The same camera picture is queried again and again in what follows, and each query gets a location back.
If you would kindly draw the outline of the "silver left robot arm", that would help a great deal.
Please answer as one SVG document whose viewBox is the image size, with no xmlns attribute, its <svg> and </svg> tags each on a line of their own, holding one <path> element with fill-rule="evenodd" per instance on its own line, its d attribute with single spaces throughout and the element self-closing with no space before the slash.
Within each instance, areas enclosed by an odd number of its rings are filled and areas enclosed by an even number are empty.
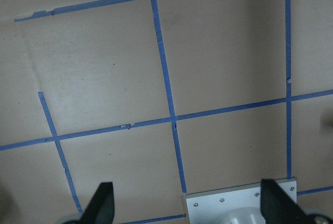
<svg viewBox="0 0 333 224">
<path fill-rule="evenodd" d="M 258 184 L 187 194 L 185 206 L 189 223 L 265 223 Z M 115 210 L 113 183 L 102 182 L 78 223 L 113 223 Z"/>
</svg>

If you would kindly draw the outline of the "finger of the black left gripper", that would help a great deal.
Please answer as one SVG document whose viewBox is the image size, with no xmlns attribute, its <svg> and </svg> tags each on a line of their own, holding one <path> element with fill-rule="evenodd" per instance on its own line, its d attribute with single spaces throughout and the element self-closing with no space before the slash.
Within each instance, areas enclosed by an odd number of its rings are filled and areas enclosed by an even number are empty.
<svg viewBox="0 0 333 224">
<path fill-rule="evenodd" d="M 112 182 L 99 184 L 78 223 L 111 224 L 114 220 L 114 190 Z"/>
</svg>

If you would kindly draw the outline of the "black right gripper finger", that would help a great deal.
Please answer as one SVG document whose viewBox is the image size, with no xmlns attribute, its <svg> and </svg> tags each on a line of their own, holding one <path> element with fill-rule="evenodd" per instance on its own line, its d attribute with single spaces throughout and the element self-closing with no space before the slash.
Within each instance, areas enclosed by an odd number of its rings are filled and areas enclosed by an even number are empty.
<svg viewBox="0 0 333 224">
<path fill-rule="evenodd" d="M 309 223 L 304 211 L 273 179 L 261 180 L 260 211 L 266 223 Z"/>
</svg>

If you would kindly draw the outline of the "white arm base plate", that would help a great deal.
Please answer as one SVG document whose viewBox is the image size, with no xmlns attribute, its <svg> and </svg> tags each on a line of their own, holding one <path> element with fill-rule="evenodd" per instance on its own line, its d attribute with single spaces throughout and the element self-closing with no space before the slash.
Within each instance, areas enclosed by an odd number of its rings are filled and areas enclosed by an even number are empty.
<svg viewBox="0 0 333 224">
<path fill-rule="evenodd" d="M 266 223 L 260 211 L 261 183 L 186 194 L 188 223 Z"/>
</svg>

